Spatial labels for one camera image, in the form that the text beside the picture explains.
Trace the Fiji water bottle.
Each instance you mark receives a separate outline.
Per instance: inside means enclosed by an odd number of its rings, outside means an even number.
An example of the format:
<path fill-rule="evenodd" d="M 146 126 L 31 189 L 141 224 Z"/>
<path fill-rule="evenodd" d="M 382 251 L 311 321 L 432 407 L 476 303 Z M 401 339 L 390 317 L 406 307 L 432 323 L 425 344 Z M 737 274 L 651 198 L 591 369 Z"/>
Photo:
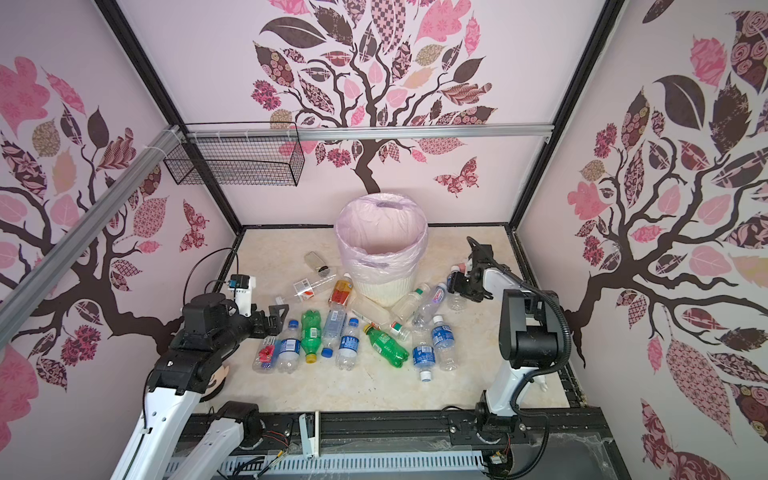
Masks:
<path fill-rule="evenodd" d="M 277 340 L 276 336 L 268 336 L 261 341 L 252 364 L 252 369 L 255 372 L 267 374 L 276 369 Z"/>

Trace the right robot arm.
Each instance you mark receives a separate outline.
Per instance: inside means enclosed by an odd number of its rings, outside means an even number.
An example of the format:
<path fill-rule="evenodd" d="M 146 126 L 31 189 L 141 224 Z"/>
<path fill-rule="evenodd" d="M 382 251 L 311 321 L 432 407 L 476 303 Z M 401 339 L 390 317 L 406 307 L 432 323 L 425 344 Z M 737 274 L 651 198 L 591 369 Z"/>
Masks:
<path fill-rule="evenodd" d="M 449 291 L 475 303 L 500 302 L 498 347 L 503 362 L 476 404 L 478 426 L 516 426 L 527 414 L 520 400 L 530 384 L 568 363 L 570 329 L 555 292 L 533 286 L 498 262 L 490 244 L 472 237 L 467 242 L 467 266 L 449 276 Z"/>

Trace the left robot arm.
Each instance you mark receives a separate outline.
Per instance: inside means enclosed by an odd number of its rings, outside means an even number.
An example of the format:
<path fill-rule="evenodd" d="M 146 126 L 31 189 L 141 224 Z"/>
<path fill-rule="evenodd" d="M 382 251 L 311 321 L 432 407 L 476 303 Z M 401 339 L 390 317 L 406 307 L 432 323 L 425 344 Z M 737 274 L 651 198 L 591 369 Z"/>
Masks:
<path fill-rule="evenodd" d="M 268 313 L 251 305 L 241 308 L 222 293 L 198 295 L 185 304 L 183 328 L 145 380 L 141 415 L 111 477 L 163 478 L 216 371 L 244 340 L 276 333 L 288 311 L 286 304 L 271 305 Z M 265 429 L 256 404 L 226 402 L 171 477 L 211 478 L 236 449 L 257 447 Z"/>

